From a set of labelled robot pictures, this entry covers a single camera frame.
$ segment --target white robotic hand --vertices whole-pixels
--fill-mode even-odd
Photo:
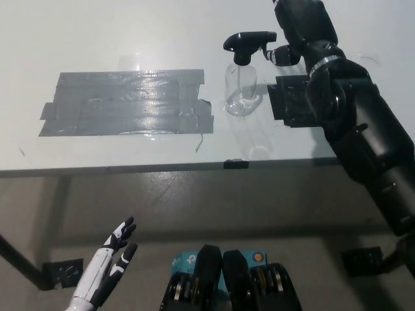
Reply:
[[[126,239],[136,229],[134,218],[123,222],[98,249],[82,274],[69,308],[66,311],[92,311],[101,307],[117,286],[137,249],[137,244],[130,244],[121,258],[112,266],[112,257],[127,245]]]

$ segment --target gray duct tape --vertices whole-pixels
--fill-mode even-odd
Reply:
[[[41,112],[41,120],[54,120],[56,119],[56,104],[54,102],[47,102],[43,111]]]
[[[213,116],[46,120],[39,136],[213,133]]]
[[[178,81],[180,84],[204,84],[203,69],[149,70],[107,73],[61,73],[58,87],[95,86],[151,86],[163,79],[165,83]]]
[[[180,133],[186,134],[212,134],[213,133],[212,115],[199,117],[197,115],[185,115],[180,117]]]
[[[40,136],[213,133],[203,70],[62,73]]]

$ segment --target table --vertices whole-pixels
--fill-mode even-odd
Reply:
[[[410,103],[415,3],[325,4],[346,56],[369,69],[415,138]],[[222,49],[225,39],[269,30],[278,32],[275,47],[286,44],[271,0],[17,0],[2,6],[0,18],[1,177],[215,169],[234,159],[255,168],[335,157],[320,128],[291,129],[275,121],[267,97],[245,119],[231,119],[224,111],[224,72],[233,57]],[[38,137],[43,105],[53,99],[61,72],[118,71],[125,60],[130,70],[204,69],[199,98],[211,101],[215,129],[204,135],[197,152],[201,137],[194,134]],[[301,65],[277,69],[261,53],[252,65],[258,84],[304,73]]]

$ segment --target gray floor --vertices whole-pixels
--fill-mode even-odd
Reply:
[[[415,281],[405,268],[378,278],[346,277],[339,251],[392,247],[396,239],[341,168],[57,181],[1,179],[0,233],[37,265],[89,260],[119,222],[135,216],[132,240],[139,249],[104,310],[158,310],[170,260],[204,243],[265,249],[269,261],[290,272],[304,310],[414,309]],[[73,292],[39,292],[3,259],[0,275],[0,310],[65,310]]]

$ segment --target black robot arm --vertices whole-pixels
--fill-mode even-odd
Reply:
[[[415,229],[414,143],[367,70],[346,59],[323,2],[274,0],[291,51],[304,57],[306,98],[350,178],[364,185],[393,232]]]

